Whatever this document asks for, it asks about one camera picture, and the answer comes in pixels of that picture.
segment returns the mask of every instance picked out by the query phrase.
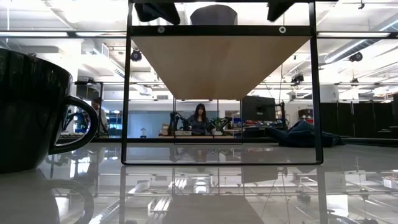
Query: black mug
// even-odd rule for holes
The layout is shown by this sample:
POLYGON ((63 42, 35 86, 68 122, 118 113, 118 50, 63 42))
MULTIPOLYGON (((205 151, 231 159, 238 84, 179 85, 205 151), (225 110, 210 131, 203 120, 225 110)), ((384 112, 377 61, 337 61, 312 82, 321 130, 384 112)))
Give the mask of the black mug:
POLYGON ((48 154, 81 148, 95 136, 96 111, 70 96, 72 76, 65 69, 34 56, 0 49, 0 174, 37 167, 48 154), (57 144, 68 105, 90 117, 86 134, 57 144))

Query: person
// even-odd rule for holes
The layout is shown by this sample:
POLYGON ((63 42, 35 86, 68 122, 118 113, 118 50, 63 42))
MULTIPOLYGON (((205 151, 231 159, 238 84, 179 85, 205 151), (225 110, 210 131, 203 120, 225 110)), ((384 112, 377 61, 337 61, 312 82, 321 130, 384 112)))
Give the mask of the person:
POLYGON ((205 135, 206 134, 206 125, 209 120, 206 117, 206 108, 203 104, 198 104, 195 114, 191 115, 188 118, 189 123, 191 124, 191 132, 192 135, 205 135))
MULTIPOLYGON (((91 101, 91 106, 94 108, 97 114, 100 114, 100 103, 101 98, 95 98, 91 101)), ((104 109, 101 109, 101 119, 99 120, 97 133, 101 137, 108 136, 108 120, 106 119, 106 113, 104 109)))

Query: fluorescent light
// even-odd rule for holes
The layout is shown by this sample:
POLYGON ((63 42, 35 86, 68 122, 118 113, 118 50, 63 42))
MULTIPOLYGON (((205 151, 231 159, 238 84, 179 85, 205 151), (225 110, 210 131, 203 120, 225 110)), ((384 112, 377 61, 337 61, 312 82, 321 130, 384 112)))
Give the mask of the fluorescent light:
POLYGON ((76 32, 79 37, 126 37, 126 32, 76 32))
POLYGON ((66 32, 0 32, 0 37, 68 37, 66 32))
POLYGON ((318 37, 388 37, 389 32, 319 32, 318 37))

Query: computer monitor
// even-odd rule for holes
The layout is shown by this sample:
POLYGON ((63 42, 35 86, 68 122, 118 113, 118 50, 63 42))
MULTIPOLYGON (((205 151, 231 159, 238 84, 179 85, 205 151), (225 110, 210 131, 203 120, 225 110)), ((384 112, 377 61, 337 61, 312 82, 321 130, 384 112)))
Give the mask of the computer monitor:
POLYGON ((275 99, 260 96, 245 96, 242 99, 243 120, 275 121, 275 99))

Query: mug handle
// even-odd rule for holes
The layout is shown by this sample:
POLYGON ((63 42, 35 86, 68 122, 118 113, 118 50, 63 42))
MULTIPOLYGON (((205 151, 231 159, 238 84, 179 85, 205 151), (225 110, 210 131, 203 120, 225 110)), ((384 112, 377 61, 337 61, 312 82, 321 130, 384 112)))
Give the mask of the mug handle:
POLYGON ((78 106, 81 109, 85 110, 88 113, 88 116, 90 117, 90 123, 88 124, 88 130, 85 133, 83 137, 80 139, 77 139, 73 142, 68 142, 64 144, 56 144, 54 146, 54 149, 49 150, 49 154, 58 154, 58 153, 64 153, 64 152, 70 152, 76 149, 79 149, 83 146, 85 146, 87 143, 89 143, 95 136, 95 133, 97 132, 98 129, 98 115, 97 112, 92 108, 90 105, 88 105, 86 102, 83 100, 74 97, 74 96, 67 96, 65 99, 65 104, 66 105, 73 105, 73 106, 78 106))
POLYGON ((73 180, 50 179, 45 180, 51 189, 69 189, 77 192, 84 200, 83 216, 75 224, 89 223, 94 215, 94 198, 86 187, 73 180))

